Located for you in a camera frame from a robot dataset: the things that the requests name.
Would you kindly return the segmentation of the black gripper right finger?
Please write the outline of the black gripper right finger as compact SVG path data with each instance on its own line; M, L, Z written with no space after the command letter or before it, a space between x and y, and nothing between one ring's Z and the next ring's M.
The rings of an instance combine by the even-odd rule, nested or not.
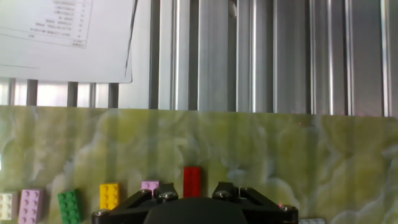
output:
M239 188L231 182L218 182L212 199L234 205L247 223L299 223L297 207L276 204L252 187Z

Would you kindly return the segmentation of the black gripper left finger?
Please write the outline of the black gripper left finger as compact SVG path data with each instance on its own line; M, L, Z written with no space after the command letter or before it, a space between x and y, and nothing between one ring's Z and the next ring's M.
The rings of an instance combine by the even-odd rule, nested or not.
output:
M144 224L150 211L166 202L178 200L173 183L162 184L154 190L141 189L114 209L101 208L91 214L92 224Z

